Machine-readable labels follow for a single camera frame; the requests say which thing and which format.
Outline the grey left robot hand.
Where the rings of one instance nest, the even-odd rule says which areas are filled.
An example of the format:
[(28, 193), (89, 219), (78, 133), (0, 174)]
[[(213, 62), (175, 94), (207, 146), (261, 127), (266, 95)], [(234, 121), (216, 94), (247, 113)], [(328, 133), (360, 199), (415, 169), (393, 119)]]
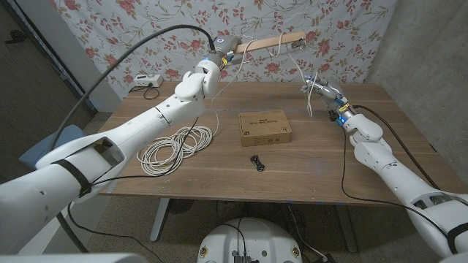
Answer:
[(209, 51), (205, 59), (214, 62), (217, 66), (221, 66), (223, 64), (222, 59), (233, 56), (240, 44), (241, 40), (237, 36), (218, 36), (214, 40), (215, 49)]

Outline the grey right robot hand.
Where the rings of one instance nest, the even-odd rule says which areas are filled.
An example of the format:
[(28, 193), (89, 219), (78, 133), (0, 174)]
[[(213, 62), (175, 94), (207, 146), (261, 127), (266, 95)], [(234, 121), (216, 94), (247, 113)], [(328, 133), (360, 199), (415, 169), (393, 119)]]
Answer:
[(338, 121), (341, 112), (349, 107), (347, 97), (337, 85), (331, 85), (327, 80), (323, 80), (318, 75), (304, 76), (304, 85), (301, 91), (307, 95), (306, 110), (310, 117), (313, 116), (312, 94), (318, 95), (328, 109), (332, 122)]

